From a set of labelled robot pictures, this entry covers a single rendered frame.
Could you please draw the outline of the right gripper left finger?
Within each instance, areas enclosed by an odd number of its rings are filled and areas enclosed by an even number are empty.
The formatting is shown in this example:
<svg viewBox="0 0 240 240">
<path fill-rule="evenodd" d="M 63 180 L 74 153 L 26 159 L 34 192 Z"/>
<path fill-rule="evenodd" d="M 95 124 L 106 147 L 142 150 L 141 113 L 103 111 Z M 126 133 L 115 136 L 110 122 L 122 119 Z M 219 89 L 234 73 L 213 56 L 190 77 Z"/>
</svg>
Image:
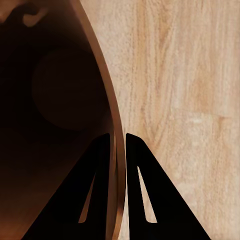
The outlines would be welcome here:
<svg viewBox="0 0 240 240">
<path fill-rule="evenodd" d="M 92 140 L 21 240 L 106 240 L 110 153 L 109 133 Z"/>
</svg>

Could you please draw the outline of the trash can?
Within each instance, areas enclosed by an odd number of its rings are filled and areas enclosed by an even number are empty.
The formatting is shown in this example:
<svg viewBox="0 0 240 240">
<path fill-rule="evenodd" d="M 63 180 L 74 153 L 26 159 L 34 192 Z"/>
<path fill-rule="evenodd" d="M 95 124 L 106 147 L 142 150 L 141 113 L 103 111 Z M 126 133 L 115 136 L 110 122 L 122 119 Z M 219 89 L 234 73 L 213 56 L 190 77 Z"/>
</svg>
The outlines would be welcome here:
<svg viewBox="0 0 240 240">
<path fill-rule="evenodd" d="M 91 141 L 107 133 L 105 240 L 118 240 L 126 148 L 91 22 L 80 0 L 0 0 L 0 240 L 21 240 Z"/>
</svg>

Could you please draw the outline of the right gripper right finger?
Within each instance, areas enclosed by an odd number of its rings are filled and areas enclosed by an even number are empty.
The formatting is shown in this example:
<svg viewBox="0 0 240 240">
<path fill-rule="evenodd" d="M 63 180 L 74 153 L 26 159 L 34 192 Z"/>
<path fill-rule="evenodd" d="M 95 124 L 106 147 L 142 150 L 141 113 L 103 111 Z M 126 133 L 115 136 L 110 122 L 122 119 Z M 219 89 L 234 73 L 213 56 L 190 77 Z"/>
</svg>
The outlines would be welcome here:
<svg viewBox="0 0 240 240">
<path fill-rule="evenodd" d="M 129 240 L 211 240 L 145 141 L 126 134 Z M 157 223 L 146 220 L 140 169 Z"/>
</svg>

